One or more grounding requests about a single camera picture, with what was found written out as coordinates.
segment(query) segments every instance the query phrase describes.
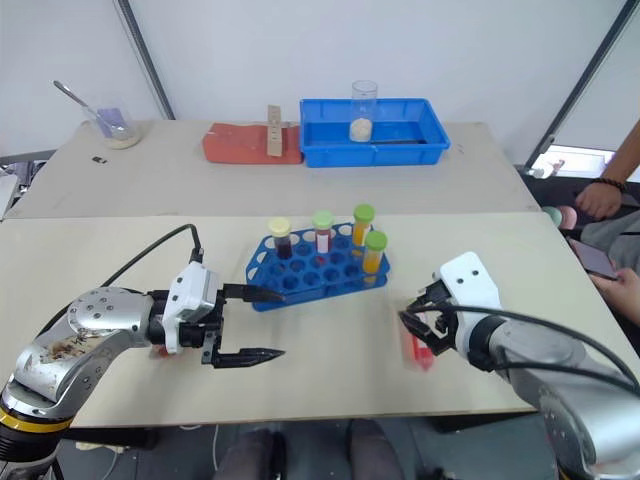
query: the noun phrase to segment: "smartphone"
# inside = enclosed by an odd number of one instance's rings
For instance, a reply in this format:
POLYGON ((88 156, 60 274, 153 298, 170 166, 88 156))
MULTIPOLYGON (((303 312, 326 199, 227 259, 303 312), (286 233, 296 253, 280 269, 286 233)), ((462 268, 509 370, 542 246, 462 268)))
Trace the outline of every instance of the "smartphone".
POLYGON ((608 278, 609 280, 618 279, 616 269, 613 267, 613 263, 606 252, 573 238, 567 238, 567 241, 588 273, 608 278))

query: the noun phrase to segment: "human hand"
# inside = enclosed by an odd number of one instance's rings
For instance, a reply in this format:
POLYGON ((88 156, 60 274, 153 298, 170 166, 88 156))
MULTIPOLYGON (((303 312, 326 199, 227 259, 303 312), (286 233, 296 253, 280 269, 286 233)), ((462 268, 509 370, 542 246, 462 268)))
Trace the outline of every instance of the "human hand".
POLYGON ((605 301, 636 325, 640 326, 640 277, 625 268, 618 271, 618 280, 589 275, 605 301))
POLYGON ((613 185, 592 183, 578 195, 576 205, 596 220, 602 220, 620 210, 622 193, 613 185))

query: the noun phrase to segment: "bracelet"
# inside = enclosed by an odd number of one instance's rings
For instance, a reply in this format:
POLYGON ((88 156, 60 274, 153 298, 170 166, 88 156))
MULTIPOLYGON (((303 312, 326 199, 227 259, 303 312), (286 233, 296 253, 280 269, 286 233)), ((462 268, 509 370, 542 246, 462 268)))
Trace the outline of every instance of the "bracelet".
POLYGON ((620 193, 625 193, 627 191, 627 186, 624 183, 611 180, 610 178, 594 178, 590 183, 604 183, 605 185, 611 185, 612 187, 616 187, 620 190, 620 193))

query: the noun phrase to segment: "gray pants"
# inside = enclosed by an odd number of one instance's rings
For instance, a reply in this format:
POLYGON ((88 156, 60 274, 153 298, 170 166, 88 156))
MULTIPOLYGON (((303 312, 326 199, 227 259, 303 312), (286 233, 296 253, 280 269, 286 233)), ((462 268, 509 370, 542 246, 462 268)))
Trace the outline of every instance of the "gray pants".
MULTIPOLYGON (((376 422, 354 420, 349 433, 353 480, 404 480, 396 452, 376 422)), ((242 435, 227 451, 215 480, 270 480, 272 450, 268 430, 242 435)))

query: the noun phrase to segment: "metal spoon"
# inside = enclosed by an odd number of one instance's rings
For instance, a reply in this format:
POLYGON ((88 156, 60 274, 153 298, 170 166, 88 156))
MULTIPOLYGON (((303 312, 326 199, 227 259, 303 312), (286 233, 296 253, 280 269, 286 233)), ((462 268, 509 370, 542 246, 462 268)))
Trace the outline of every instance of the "metal spoon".
POLYGON ((71 89, 64 83, 60 82, 59 80, 54 80, 53 85, 71 100, 86 108, 93 117, 102 122, 111 131, 111 135, 116 140, 128 140, 131 137, 131 132, 129 132, 128 129, 124 128, 122 125, 114 125, 111 122, 107 121, 102 115, 100 115, 93 108, 87 105, 84 100, 73 93, 71 89))

